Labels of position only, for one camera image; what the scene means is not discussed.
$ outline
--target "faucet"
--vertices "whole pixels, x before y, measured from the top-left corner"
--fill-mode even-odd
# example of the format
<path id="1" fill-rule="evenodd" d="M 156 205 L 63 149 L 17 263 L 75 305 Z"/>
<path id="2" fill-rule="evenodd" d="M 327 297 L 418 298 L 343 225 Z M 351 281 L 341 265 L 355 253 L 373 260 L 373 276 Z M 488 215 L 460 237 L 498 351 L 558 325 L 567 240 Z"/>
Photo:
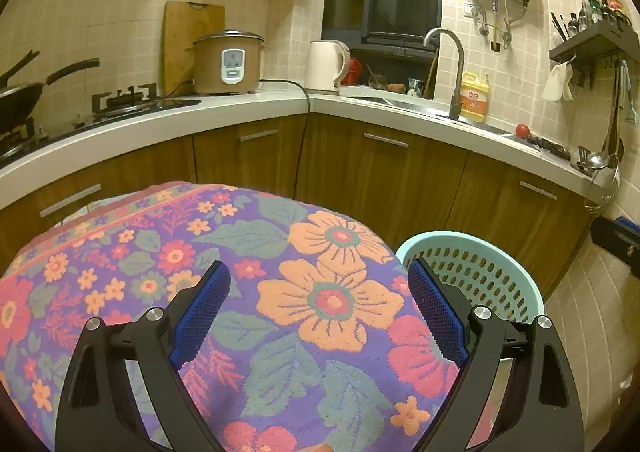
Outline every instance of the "faucet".
<path id="1" fill-rule="evenodd" d="M 458 48 L 458 75 L 456 76 L 456 88 L 453 91 L 453 96 L 451 97 L 451 105 L 449 107 L 449 118 L 451 120 L 458 121 L 460 117 L 460 111 L 462 111 L 462 103 L 460 101 L 460 87 L 462 86 L 462 69 L 465 64 L 465 50 L 460 44 L 460 39 L 458 36 L 453 33 L 450 29 L 447 28 L 433 28 L 427 35 L 424 37 L 422 41 L 422 46 L 427 47 L 429 41 L 440 33 L 446 33 L 449 35 L 453 42 L 456 43 L 456 47 Z"/>

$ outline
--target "electric kettle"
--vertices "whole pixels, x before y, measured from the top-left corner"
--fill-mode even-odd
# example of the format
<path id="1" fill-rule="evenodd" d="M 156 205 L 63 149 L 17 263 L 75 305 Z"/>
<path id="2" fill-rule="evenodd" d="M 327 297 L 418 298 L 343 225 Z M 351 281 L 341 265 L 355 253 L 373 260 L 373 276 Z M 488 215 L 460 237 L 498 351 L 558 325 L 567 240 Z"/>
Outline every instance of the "electric kettle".
<path id="1" fill-rule="evenodd" d="M 311 92 L 338 94 L 338 85 L 349 71 L 351 54 L 339 40 L 316 40 L 306 55 L 305 88 Z"/>

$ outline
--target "cabinet handle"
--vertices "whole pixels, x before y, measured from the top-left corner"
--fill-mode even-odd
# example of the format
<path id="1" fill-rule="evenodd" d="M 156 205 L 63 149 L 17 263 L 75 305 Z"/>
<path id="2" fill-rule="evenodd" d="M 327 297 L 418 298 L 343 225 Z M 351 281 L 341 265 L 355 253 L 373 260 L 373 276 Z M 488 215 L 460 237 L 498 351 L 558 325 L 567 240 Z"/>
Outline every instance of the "cabinet handle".
<path id="1" fill-rule="evenodd" d="M 45 208 L 42 212 L 40 212 L 41 217 L 47 217 L 49 214 L 53 212 L 57 212 L 58 210 L 70 205 L 71 203 L 75 203 L 76 201 L 90 196 L 91 194 L 95 194 L 102 190 L 102 185 L 98 183 L 97 185 L 93 185 L 92 187 L 85 188 L 84 190 L 79 191 L 77 194 L 73 194 L 62 201 L 58 201 L 57 203 L 51 205 L 50 207 Z"/>
<path id="2" fill-rule="evenodd" d="M 533 190 L 534 192 L 537 192 L 538 194 L 542 194 L 543 196 L 548 197 L 549 199 L 552 199 L 553 201 L 556 201 L 558 199 L 558 196 L 554 196 L 551 192 L 547 192 L 546 190 L 542 190 L 542 188 L 535 187 L 535 186 L 530 185 L 529 183 L 526 183 L 524 181 L 520 182 L 520 186 L 524 187 L 524 188 L 528 188 L 529 190 Z"/>
<path id="3" fill-rule="evenodd" d="M 369 138 L 370 140 L 378 140 L 379 142 L 391 143 L 393 145 L 397 145 L 399 147 L 408 148 L 409 144 L 405 142 L 398 142 L 398 140 L 392 140 L 391 138 L 384 138 L 382 136 L 376 136 L 375 134 L 369 134 L 368 132 L 364 133 L 365 138 Z"/>
<path id="4" fill-rule="evenodd" d="M 255 140 L 256 138 L 262 138 L 264 136 L 271 136 L 272 134 L 277 134 L 278 129 L 274 128 L 272 130 L 264 130 L 263 132 L 256 132 L 255 134 L 248 134 L 246 136 L 240 136 L 241 142 L 248 142 L 249 140 Z"/>

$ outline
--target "tablecloth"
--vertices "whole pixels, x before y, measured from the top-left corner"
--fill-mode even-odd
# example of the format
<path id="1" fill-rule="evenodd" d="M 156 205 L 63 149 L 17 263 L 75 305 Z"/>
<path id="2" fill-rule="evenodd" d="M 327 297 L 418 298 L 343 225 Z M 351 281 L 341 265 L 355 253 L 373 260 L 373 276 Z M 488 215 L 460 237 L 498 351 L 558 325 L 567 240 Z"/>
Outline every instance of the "tablecloth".
<path id="1" fill-rule="evenodd" d="M 232 272 L 231 293 L 180 375 L 227 450 L 412 449 L 458 369 L 440 355 L 390 249 L 323 208 L 190 183 L 46 232 L 0 280 L 0 381 L 50 449 L 84 322 L 164 307 L 217 259 Z M 129 372 L 149 435 L 167 444 L 133 362 Z"/>

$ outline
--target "laundry basket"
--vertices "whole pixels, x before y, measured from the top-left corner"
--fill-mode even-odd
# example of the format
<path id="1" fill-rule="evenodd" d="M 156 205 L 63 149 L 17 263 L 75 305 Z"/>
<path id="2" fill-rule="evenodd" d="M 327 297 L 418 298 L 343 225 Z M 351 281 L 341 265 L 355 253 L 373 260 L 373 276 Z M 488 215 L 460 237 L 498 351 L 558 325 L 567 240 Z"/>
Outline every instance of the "laundry basket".
<path id="1" fill-rule="evenodd" d="M 473 306 L 487 306 L 504 320 L 527 322 L 545 313 L 529 273 L 482 239 L 460 232 L 426 232 L 404 242 L 396 255 L 406 268 L 423 257 L 444 284 L 456 286 Z"/>

